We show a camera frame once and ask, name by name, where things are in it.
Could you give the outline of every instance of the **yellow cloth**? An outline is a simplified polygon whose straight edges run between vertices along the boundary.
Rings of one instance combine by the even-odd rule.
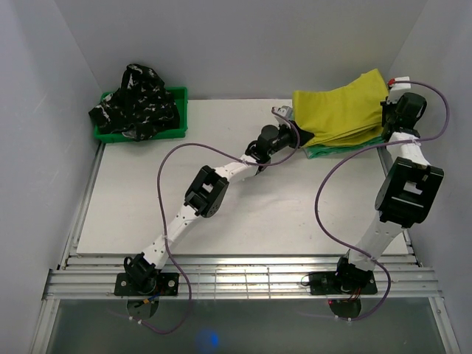
[[[295,91],[295,122],[315,134],[304,146],[353,146],[379,136],[381,101],[387,95],[386,84],[377,69],[329,92]]]

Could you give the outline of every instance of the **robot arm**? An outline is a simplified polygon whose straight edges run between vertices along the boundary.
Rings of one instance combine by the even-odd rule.
[[[409,77],[397,80],[409,80]],[[371,257],[350,249],[339,259],[336,271],[310,274],[313,295],[352,294],[357,290],[360,294],[376,294],[373,260],[400,233],[414,223],[422,223],[429,213],[444,172],[431,166],[421,152],[420,143],[414,142],[420,137],[414,125],[426,109],[426,100],[409,89],[409,84],[393,84],[389,96],[381,103],[383,139],[407,142],[387,147],[394,163],[375,200],[375,217],[355,245]]]
[[[276,113],[278,116],[289,117],[291,108],[278,108]],[[263,127],[257,140],[251,142],[240,157],[242,162],[232,162],[216,168],[204,166],[200,169],[185,193],[183,205],[167,228],[167,241],[171,250],[196,221],[211,218],[218,211],[230,182],[235,183],[263,172],[265,166],[253,164],[268,164],[274,153],[286,147],[295,148],[297,134],[294,129],[297,129],[300,136],[299,146],[313,138],[313,134],[303,131],[295,123],[289,125],[283,119],[277,121],[278,127],[274,125]],[[150,294],[156,289],[156,285],[163,283],[161,270],[167,258],[164,235],[159,235],[135,257],[126,257],[125,274],[119,274],[117,277],[115,295]],[[161,296],[166,294],[165,291],[163,293],[162,287],[160,294]]]
[[[390,142],[415,139],[417,137],[414,135],[395,132],[392,134]],[[371,254],[376,260],[403,230],[411,227],[410,224],[414,222],[420,223],[421,215],[424,218],[426,217],[431,208],[433,194],[436,195],[442,178],[441,172],[432,167],[424,158],[420,143],[391,145],[387,147],[387,150],[392,155],[392,160],[395,161],[390,170],[394,176],[387,176],[375,204],[375,208],[379,211],[375,214],[374,220],[364,236],[355,245],[357,248]],[[415,176],[415,178],[408,177],[408,172],[411,172],[411,176],[418,176]],[[427,181],[434,182],[434,186],[426,186]],[[417,188],[418,183],[423,183],[423,189],[424,187],[430,188],[419,190]],[[389,188],[390,192],[387,196],[386,191]],[[420,200],[423,192],[430,195],[430,203]],[[390,211],[393,208],[397,209],[396,214]],[[372,271],[375,267],[374,262],[365,254],[353,249],[349,251],[349,264],[353,264],[363,271]]]
[[[257,163],[256,159],[246,154],[242,155],[240,159],[245,162]],[[188,189],[185,202],[167,228],[167,240],[170,249],[172,250],[178,245],[194,222],[202,217],[209,218],[218,211],[229,182],[235,183],[255,176],[258,168],[258,166],[242,162],[232,162],[215,169],[207,166],[203,167]],[[210,202],[203,201],[205,196],[198,196],[199,189],[201,189],[200,193],[205,191],[208,193],[206,200]],[[157,269],[162,269],[168,258],[164,245],[164,235],[159,235],[152,244],[143,250],[143,253],[144,259],[149,264],[154,264]]]

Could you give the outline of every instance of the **white wall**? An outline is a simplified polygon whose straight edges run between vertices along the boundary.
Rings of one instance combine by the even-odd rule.
[[[445,136],[424,144],[426,158],[444,169],[445,179],[430,215],[413,228],[412,241],[420,260],[436,269],[463,353],[472,353],[471,65],[472,2],[429,0],[390,72],[434,84],[451,104]],[[419,124],[423,136],[438,132],[444,119],[442,103],[427,97]]]
[[[130,62],[191,97],[290,97],[388,73],[426,0],[55,0],[104,91]]]
[[[0,1],[0,352],[26,353],[96,143],[99,87],[53,0]]]

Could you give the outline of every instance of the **glass panel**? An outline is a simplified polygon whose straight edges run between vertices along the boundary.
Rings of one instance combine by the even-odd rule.
[[[377,299],[363,299],[364,309]],[[186,302],[161,301],[149,322],[173,326]],[[195,301],[175,333],[155,334],[127,314],[124,300],[62,300],[49,354],[64,353],[444,353],[428,299],[388,299],[368,319],[347,323],[326,300]]]

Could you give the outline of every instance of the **green cloth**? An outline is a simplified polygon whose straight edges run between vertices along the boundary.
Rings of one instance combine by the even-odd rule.
[[[311,145],[305,147],[305,154],[309,159],[315,159],[317,157],[331,155],[333,153],[346,153],[349,151],[359,150],[366,146],[380,144],[384,142],[380,136],[377,136],[363,144],[359,144],[356,146],[326,146],[326,145]]]

